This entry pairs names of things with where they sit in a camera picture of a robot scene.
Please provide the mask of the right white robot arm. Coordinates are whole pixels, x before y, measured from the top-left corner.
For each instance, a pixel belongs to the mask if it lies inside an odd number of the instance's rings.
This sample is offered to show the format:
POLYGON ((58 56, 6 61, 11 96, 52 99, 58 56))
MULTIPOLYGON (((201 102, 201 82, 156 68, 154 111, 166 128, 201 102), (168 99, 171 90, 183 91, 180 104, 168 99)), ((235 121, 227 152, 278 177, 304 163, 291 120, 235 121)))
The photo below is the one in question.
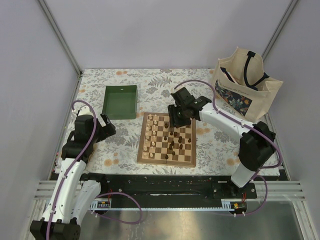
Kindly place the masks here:
POLYGON ((252 123, 240 119, 214 106, 212 100, 200 96, 195 98, 183 87, 171 94, 174 104, 168 106, 170 126, 180 128, 197 120, 210 124, 239 141, 240 164, 231 175, 228 194, 239 198, 246 191, 245 185, 269 161, 275 158, 273 146, 275 133, 262 121, 252 123))

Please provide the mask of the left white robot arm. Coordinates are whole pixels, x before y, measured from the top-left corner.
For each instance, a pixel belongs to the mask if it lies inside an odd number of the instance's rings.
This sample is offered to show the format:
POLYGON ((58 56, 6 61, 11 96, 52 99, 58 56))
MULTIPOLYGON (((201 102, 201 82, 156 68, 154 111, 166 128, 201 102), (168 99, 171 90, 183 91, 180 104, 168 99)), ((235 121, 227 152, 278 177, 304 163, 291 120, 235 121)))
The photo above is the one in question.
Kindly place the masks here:
POLYGON ((95 145, 116 133, 105 114, 101 125, 93 108, 82 106, 62 147, 60 172, 50 201, 39 220, 33 220, 29 231, 36 240, 77 240, 81 223, 95 197, 107 195, 109 186, 100 173, 84 176, 95 145))

